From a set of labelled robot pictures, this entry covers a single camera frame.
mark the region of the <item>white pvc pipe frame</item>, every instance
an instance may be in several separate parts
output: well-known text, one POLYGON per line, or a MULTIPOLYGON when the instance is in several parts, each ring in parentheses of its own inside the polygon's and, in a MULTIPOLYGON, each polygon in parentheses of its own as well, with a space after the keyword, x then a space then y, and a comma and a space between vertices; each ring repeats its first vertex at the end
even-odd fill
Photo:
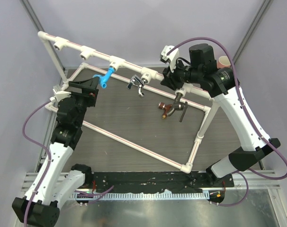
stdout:
MULTIPOLYGON (((61 45, 61 48, 63 48, 63 47, 70 47, 70 48, 73 48, 73 49, 81 51, 81 52, 83 52, 86 49, 88 49, 88 51, 93 53, 93 54, 91 54, 91 56, 99 57, 99 58, 104 59, 106 61, 110 61, 110 59, 120 59, 120 58, 117 58, 117 57, 114 57, 114 56, 110 56, 110 55, 107 55, 107 54, 104 54, 104 53, 97 52, 97 51, 95 51, 92 48, 72 43, 69 40, 49 35, 49 34, 47 34, 45 32, 38 32, 38 36, 40 37, 42 42, 45 44, 45 47, 46 47, 46 49, 47 49, 52 61, 54 62, 57 70, 59 71, 60 76, 62 77, 62 80, 63 80, 62 90, 67 89, 69 87, 69 81, 73 81, 80 74, 80 72, 83 69, 90 69, 90 70, 93 70, 93 71, 96 71, 96 72, 102 73, 102 74, 106 74, 107 71, 102 70, 100 68, 94 67, 92 65, 89 65, 89 64, 83 62, 82 64, 80 64, 78 69, 72 74, 72 76, 69 79, 67 79, 63 69, 60 67, 60 64, 59 64, 57 58, 55 57, 55 54, 51 51, 52 50, 51 47, 49 45, 46 45, 46 42, 48 42, 48 41, 59 42, 59 45, 61 45)), ((121 63, 120 66, 128 68, 130 70, 133 70, 135 72, 139 72, 141 74, 144 73, 144 72, 142 72, 142 69, 143 69, 142 67, 140 67, 138 65, 135 65, 135 64, 132 64, 130 62, 127 62, 125 60, 121 63)), ((126 82, 126 83, 130 82, 129 79, 124 78, 122 76, 119 76, 117 74, 112 74, 111 77, 115 78, 115 79, 118 79, 120 81, 126 82)), ((163 79, 163 75, 160 74, 160 73, 157 73, 157 75, 154 76, 154 79, 162 80, 163 79)), ((165 96, 165 97, 170 98, 170 99, 174 99, 175 98, 175 96, 172 95, 172 94, 169 94, 167 92, 158 90, 158 89, 150 87, 148 85, 145 85, 143 88, 145 90, 154 92, 156 94, 165 96)), ((189 159, 188 159, 186 164, 177 163, 177 162, 175 162, 175 161, 173 161, 173 160, 171 160, 169 158, 166 158, 166 157, 164 157, 162 155, 159 155, 159 154, 157 154, 157 153, 155 153, 153 151, 150 151, 150 150, 148 150, 148 149, 146 149, 144 147, 141 147, 141 146, 139 146, 139 145, 137 145, 137 144, 135 144, 133 142, 130 142, 130 141, 126 140, 126 139, 123 139, 123 138, 121 138, 121 137, 119 137, 119 136, 117 136, 117 135, 115 135, 113 133, 110 133, 110 132, 108 132, 108 131, 106 131, 106 130, 104 130, 102 128, 99 128, 96 125, 93 125, 93 124, 91 124, 89 122, 84 121, 83 125, 88 127, 88 128, 90 128, 90 129, 92 129, 92 130, 94 130, 94 131, 97 131, 97 132, 99 132, 99 133, 101 133, 101 134, 103 134, 105 136, 108 136, 109 138, 112 138, 112 139, 114 139, 114 140, 116 140, 116 141, 118 141, 120 143, 123 143, 123 144, 125 144, 125 145, 127 145, 127 146, 129 146, 131 148, 134 148, 134 149, 136 149, 136 150, 138 150, 138 151, 140 151, 140 152, 142 152, 144 154, 147 154, 147 155, 149 155, 149 156, 151 156, 151 157, 153 157, 153 158, 155 158, 157 160, 160 160, 160 161, 162 161, 162 162, 164 162, 164 163, 166 163, 166 164, 168 164, 170 166, 173 166, 173 167, 175 167, 175 168, 177 168, 177 169, 179 169, 179 170, 181 170, 181 171, 183 171, 185 173, 190 173, 191 170, 192 170, 192 167, 193 167, 193 162, 194 162, 195 156, 197 154, 198 147, 199 147, 199 145, 200 145, 200 143, 201 143, 201 141, 202 141, 202 139, 204 137, 204 134, 205 134, 206 130, 208 129, 211 121, 213 120, 213 118, 214 118, 214 116, 215 116, 215 114, 216 114, 216 112, 217 112, 217 110, 219 108, 219 105, 210 97, 208 92, 206 92, 206 91, 204 91, 204 90, 202 90, 202 89, 200 89, 198 87, 194 87, 193 86, 187 92, 190 92, 190 93, 196 94, 198 96, 202 96, 204 98, 207 98, 210 101, 213 101, 213 104, 212 104, 212 107, 210 108, 208 106, 200 105, 200 104, 197 104, 195 102, 186 100, 184 98, 182 98, 180 100, 181 102, 186 102, 187 101, 189 106, 192 106, 194 108, 197 108, 197 109, 202 110, 202 111, 205 112, 204 119, 203 119, 201 127, 200 127, 200 129, 199 129, 199 131, 198 131, 198 133, 196 135, 196 138, 195 138, 195 141, 194 141, 194 146, 192 148, 190 157, 189 157, 189 159)), ((57 112, 57 108, 55 108, 52 103, 47 104, 45 107, 46 107, 46 109, 48 109, 50 111, 57 112)))

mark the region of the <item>wooden table surface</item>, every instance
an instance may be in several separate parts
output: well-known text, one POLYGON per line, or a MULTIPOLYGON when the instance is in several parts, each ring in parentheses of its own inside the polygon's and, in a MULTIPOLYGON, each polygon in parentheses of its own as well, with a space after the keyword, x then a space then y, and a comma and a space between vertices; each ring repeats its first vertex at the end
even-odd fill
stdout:
MULTIPOLYGON (((75 81, 89 79, 94 74, 91 70, 83 70, 75 81)), ((134 72, 119 69, 116 74, 131 78, 134 72)), ((149 91, 140 98, 136 87, 128 90, 125 82, 113 78, 107 85, 106 89, 99 88, 96 107, 87 109, 86 121, 181 164, 187 162, 204 117, 203 111, 189 106, 183 122, 178 121, 180 112, 163 120, 158 103, 170 104, 171 99, 149 91)), ((150 86, 174 94, 159 81, 151 81, 150 86)), ((211 106, 211 102, 194 94, 187 94, 185 98, 211 106)), ((91 166, 93 171, 177 170, 91 129, 82 127, 82 130, 81 139, 64 172, 76 163, 91 166)), ((219 108, 198 149, 193 170, 205 170, 239 146, 235 130, 219 108)))

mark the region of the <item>metal floor plate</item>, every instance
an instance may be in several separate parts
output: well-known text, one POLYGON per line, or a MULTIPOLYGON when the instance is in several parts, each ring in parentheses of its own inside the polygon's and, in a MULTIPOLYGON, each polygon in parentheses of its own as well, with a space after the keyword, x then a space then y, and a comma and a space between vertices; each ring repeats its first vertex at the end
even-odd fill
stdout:
MULTIPOLYGON (((224 203, 239 201, 245 190, 226 192, 224 203)), ((99 201, 81 206, 68 201, 56 227, 279 227, 268 190, 250 190, 236 207, 205 200, 99 201)))

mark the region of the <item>pvc pipe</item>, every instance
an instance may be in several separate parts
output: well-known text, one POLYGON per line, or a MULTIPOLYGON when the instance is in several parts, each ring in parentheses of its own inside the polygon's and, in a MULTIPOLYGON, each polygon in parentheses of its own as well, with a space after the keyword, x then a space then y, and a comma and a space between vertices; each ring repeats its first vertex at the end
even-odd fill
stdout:
POLYGON ((134 65, 128 61, 125 61, 123 64, 122 64, 123 67, 127 68, 127 69, 130 69, 130 70, 133 70, 135 72, 138 72, 138 73, 141 73, 142 71, 142 67, 138 66, 138 65, 134 65))
POLYGON ((202 123, 201 123, 201 126, 200 126, 199 130, 200 130, 201 127, 204 125, 204 123, 205 123, 205 121, 206 121, 206 118, 207 118, 208 115, 209 115, 210 110, 208 110, 208 111, 205 112, 205 116, 204 116, 204 119, 202 120, 202 123))
POLYGON ((86 68, 86 63, 80 64, 78 69, 72 74, 72 76, 69 78, 69 81, 74 81, 75 78, 80 74, 80 72, 86 68))
POLYGON ((191 93, 211 100, 211 96, 209 95, 209 93, 201 88, 193 86, 191 89, 191 93))
MULTIPOLYGON (((99 72, 99 73, 103 73, 103 74, 107 73, 107 71, 102 70, 102 69, 100 69, 100 68, 97 68, 97 67, 95 67, 95 66, 89 65, 89 64, 88 64, 88 65, 85 65, 85 68, 90 69, 90 70, 93 70, 93 71, 96 71, 96 72, 99 72)), ((117 75, 117 74, 112 74, 111 77, 113 77, 113 78, 115 78, 115 79, 118 79, 118 80, 120 80, 120 81, 123 81, 123 82, 125 82, 125 83, 129 83, 129 82, 130 82, 130 79, 127 79, 127 78, 125 78, 125 77, 119 76, 119 75, 117 75)), ((170 93, 167 93, 167 92, 164 92, 164 91, 161 91, 161 90, 159 90, 159 89, 150 87, 150 86, 148 86, 148 85, 145 85, 143 88, 144 88, 145 90, 152 91, 152 92, 154 92, 154 93, 156 93, 156 94, 159 94, 159 95, 161 95, 161 96, 164 96, 164 97, 167 97, 167 98, 170 98, 170 99, 175 99, 175 96, 174 96, 174 95, 172 95, 172 94, 170 94, 170 93)), ((189 101, 189 100, 184 99, 184 98, 182 98, 180 101, 183 102, 183 103, 184 103, 184 102, 188 102, 188 105, 189 105, 189 106, 192 106, 192 107, 197 108, 197 109, 202 110, 202 111, 208 111, 208 110, 210 110, 210 107, 209 107, 209 106, 204 106, 204 105, 201 105, 201 104, 198 104, 198 103, 189 101)))
POLYGON ((196 141, 196 142, 194 143, 194 146, 193 146, 193 148, 192 148, 192 150, 191 150, 191 154, 190 154, 188 163, 193 164, 194 159, 195 159, 195 156, 196 156, 196 154, 197 154, 197 150, 198 150, 199 145, 200 145, 200 143, 199 143, 198 141, 196 141))
POLYGON ((105 53, 94 51, 94 55, 93 56, 101 58, 101 59, 106 60, 106 61, 110 61, 110 55, 107 55, 105 53))
POLYGON ((208 129, 208 127, 210 126, 218 108, 219 108, 219 104, 217 102, 213 102, 211 110, 205 119, 205 122, 203 123, 203 125, 201 126, 200 130, 197 133, 197 137, 199 137, 200 139, 202 139, 204 137, 205 132, 208 129))
POLYGON ((57 71, 59 72, 59 75, 61 76, 61 78, 63 80, 63 83, 67 82, 68 79, 66 78, 66 75, 64 74, 64 71, 63 71, 62 67, 60 66, 60 64, 59 64, 59 62, 58 62, 58 60, 56 58, 56 55, 54 54, 54 52, 52 50, 52 46, 50 45, 50 43, 47 40, 42 39, 42 38, 40 38, 40 39, 43 42, 43 44, 44 44, 49 56, 51 57, 51 59, 52 59, 54 65, 55 65, 57 71))
POLYGON ((159 80, 159 81, 162 81, 163 80, 163 75, 160 74, 160 73, 157 73, 155 79, 159 80))
POLYGON ((70 48, 75 49, 75 50, 78 50, 78 51, 81 51, 81 45, 72 43, 71 41, 67 41, 65 43, 65 46, 70 47, 70 48))
MULTIPOLYGON (((46 109, 51 110, 53 112, 57 112, 57 110, 58 110, 57 108, 53 107, 52 105, 46 105, 45 107, 46 107, 46 109)), ((140 151, 140 152, 142 152, 142 153, 144 153, 146 155, 149 155, 149 156, 151 156, 151 157, 153 157, 153 158, 155 158, 157 160, 160 160, 160 161, 162 161, 162 162, 164 162, 164 163, 166 163, 166 164, 168 164, 170 166, 173 166, 173 167, 175 167, 177 169, 181 169, 181 166, 182 166, 181 164, 179 164, 177 162, 174 162, 173 160, 171 160, 169 158, 166 158, 166 157, 164 157, 162 155, 159 155, 159 154, 157 154, 157 153, 155 153, 153 151, 150 151, 150 150, 148 150, 146 148, 143 148, 143 147, 141 147, 141 146, 139 146, 139 145, 137 145, 135 143, 132 143, 132 142, 126 140, 126 139, 123 139, 123 138, 121 138, 121 137, 119 137, 119 136, 117 136, 117 135, 115 135, 113 133, 110 133, 110 132, 108 132, 108 131, 106 131, 104 129, 101 129, 101 128, 97 127, 96 125, 93 125, 93 124, 91 124, 89 122, 86 122, 86 121, 83 121, 82 125, 88 127, 89 129, 92 129, 94 131, 97 131, 100 134, 108 136, 109 138, 114 139, 114 140, 116 140, 116 141, 118 141, 120 143, 123 143, 123 144, 125 144, 125 145, 127 145, 127 146, 129 146, 129 147, 131 147, 131 148, 133 148, 135 150, 138 150, 138 151, 140 151)))
POLYGON ((75 78, 80 74, 80 72, 85 68, 85 63, 80 64, 78 69, 72 74, 66 83, 62 86, 62 91, 65 91, 69 87, 69 81, 74 81, 75 78))
POLYGON ((49 35, 48 33, 46 32, 43 32, 43 31, 39 31, 37 33, 38 37, 42 40, 48 40, 48 41, 52 41, 52 42, 55 42, 55 36, 53 35, 49 35))

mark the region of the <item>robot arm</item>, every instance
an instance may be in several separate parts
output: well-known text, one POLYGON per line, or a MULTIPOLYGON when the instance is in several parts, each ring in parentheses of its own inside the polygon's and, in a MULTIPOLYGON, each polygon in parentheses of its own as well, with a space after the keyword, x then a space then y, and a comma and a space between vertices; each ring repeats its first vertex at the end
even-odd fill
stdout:
MULTIPOLYGON (((184 83, 199 83, 201 88, 208 91, 214 101, 226 113, 241 143, 237 150, 207 169, 210 180, 217 182, 234 171, 247 170, 271 153, 273 149, 259 138, 242 109, 236 93, 233 71, 230 68, 217 68, 213 48, 208 44, 190 47, 190 62, 186 61, 189 65, 184 65, 179 60, 180 58, 176 56, 178 54, 175 52, 176 50, 171 53, 173 54, 172 57, 169 57, 171 54, 167 56, 166 54, 170 51, 168 48, 165 47, 161 54, 161 61, 170 63, 169 67, 163 71, 164 79, 161 84, 175 90, 177 92, 176 97, 178 97, 178 91, 182 89, 184 83)), ((279 140, 270 138, 256 120, 245 99, 243 102, 263 137, 278 148, 280 146, 279 140)))
POLYGON ((84 184, 90 184, 93 179, 92 170, 85 165, 76 164, 59 185, 56 182, 62 169, 71 156, 81 137, 82 122, 88 107, 95 106, 99 78, 73 83, 70 87, 81 89, 81 93, 63 92, 54 87, 55 98, 58 101, 57 126, 52 133, 50 153, 51 157, 43 163, 39 173, 25 193, 23 198, 15 198, 12 208, 20 222, 24 222, 26 207, 34 195, 27 223, 33 226, 53 227, 58 220, 60 209, 70 195, 84 184))

